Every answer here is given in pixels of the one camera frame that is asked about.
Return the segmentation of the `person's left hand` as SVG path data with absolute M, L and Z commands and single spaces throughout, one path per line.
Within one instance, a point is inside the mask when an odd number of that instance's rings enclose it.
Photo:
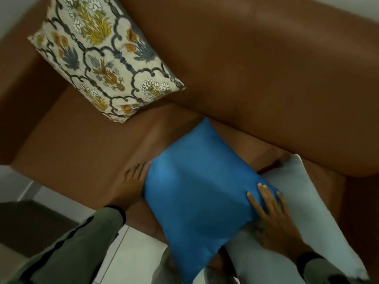
M 152 162 L 138 163 L 125 172 L 118 185 L 112 190 L 110 205 L 127 211 L 142 198 L 143 188 Z

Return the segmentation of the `person's right hand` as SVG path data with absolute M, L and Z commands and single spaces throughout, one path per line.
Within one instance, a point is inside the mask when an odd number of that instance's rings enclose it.
M 297 257 L 302 253 L 311 252 L 313 249 L 303 241 L 293 223 L 284 196 L 280 192 L 277 192 L 276 196 L 280 206 L 280 214 L 277 217 L 270 217 L 252 194 L 247 193 L 251 206 L 262 222 L 262 229 L 255 232 L 255 237 L 262 247 L 281 254 L 296 263 Z

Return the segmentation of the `blue cushion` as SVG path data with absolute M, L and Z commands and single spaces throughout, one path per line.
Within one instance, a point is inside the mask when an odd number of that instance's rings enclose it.
M 258 175 L 208 118 L 152 160 L 144 198 L 163 229 L 183 284 L 192 284 L 219 249 L 258 220 L 247 192 L 264 208 Z

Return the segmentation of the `person's left forearm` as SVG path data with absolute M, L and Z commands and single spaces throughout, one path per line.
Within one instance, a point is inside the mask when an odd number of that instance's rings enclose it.
M 93 284 L 125 223 L 126 212 L 119 206 L 101 208 L 34 255 L 6 284 Z

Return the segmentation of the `person's right forearm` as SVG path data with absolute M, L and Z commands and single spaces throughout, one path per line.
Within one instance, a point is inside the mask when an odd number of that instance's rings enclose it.
M 315 252 L 302 253 L 296 259 L 296 267 L 306 284 L 373 284 L 370 279 L 346 276 Z

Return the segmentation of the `pale grey cushion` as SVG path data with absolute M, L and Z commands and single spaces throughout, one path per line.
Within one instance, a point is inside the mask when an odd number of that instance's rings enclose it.
M 279 168 L 264 173 L 263 180 L 284 193 L 296 228 L 306 244 L 345 275 L 369 278 L 363 262 L 321 200 L 298 155 L 291 155 Z M 305 284 L 295 264 L 258 244 L 253 236 L 254 224 L 257 220 L 245 224 L 225 243 L 246 284 Z

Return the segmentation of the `brown leather sofa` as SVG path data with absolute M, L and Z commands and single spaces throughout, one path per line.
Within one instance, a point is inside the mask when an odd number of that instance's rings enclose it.
M 253 170 L 301 157 L 379 284 L 379 0 L 373 19 L 316 0 L 117 0 L 184 90 L 117 123 L 28 37 L 39 0 L 0 41 L 0 165 L 89 208 L 122 167 L 208 118 Z

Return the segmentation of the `floral patterned cushion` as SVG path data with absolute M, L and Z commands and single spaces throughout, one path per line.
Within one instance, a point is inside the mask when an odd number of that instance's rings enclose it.
M 50 0 L 46 20 L 28 39 L 66 81 L 117 123 L 185 89 L 117 0 Z

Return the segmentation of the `dark brown rug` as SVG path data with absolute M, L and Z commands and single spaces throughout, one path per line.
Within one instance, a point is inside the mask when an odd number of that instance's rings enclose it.
M 0 243 L 28 258 L 77 225 L 32 200 L 0 203 Z

